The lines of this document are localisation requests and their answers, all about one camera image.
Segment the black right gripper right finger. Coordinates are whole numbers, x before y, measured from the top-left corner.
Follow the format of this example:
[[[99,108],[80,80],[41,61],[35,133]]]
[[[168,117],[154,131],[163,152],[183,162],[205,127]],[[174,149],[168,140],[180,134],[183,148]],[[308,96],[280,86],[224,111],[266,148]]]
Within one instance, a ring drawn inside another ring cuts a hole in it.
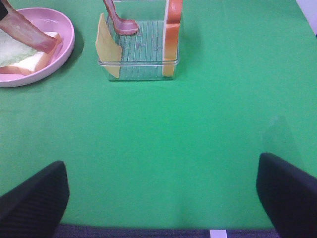
[[[317,236],[316,177],[272,153],[262,153],[256,189],[280,237]]]

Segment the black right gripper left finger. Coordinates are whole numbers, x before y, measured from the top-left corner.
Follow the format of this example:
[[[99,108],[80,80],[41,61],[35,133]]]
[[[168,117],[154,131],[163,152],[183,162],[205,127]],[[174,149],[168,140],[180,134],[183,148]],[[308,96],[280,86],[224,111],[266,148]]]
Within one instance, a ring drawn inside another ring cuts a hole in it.
[[[69,200],[63,161],[55,161],[0,197],[2,238],[51,238]]]

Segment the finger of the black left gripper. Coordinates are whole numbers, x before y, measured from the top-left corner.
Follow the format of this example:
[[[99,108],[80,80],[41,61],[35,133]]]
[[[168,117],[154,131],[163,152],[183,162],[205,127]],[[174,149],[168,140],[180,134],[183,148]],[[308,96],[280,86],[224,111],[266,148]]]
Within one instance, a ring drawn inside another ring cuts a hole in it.
[[[0,1],[0,20],[4,19],[7,15],[8,11],[2,1]]]

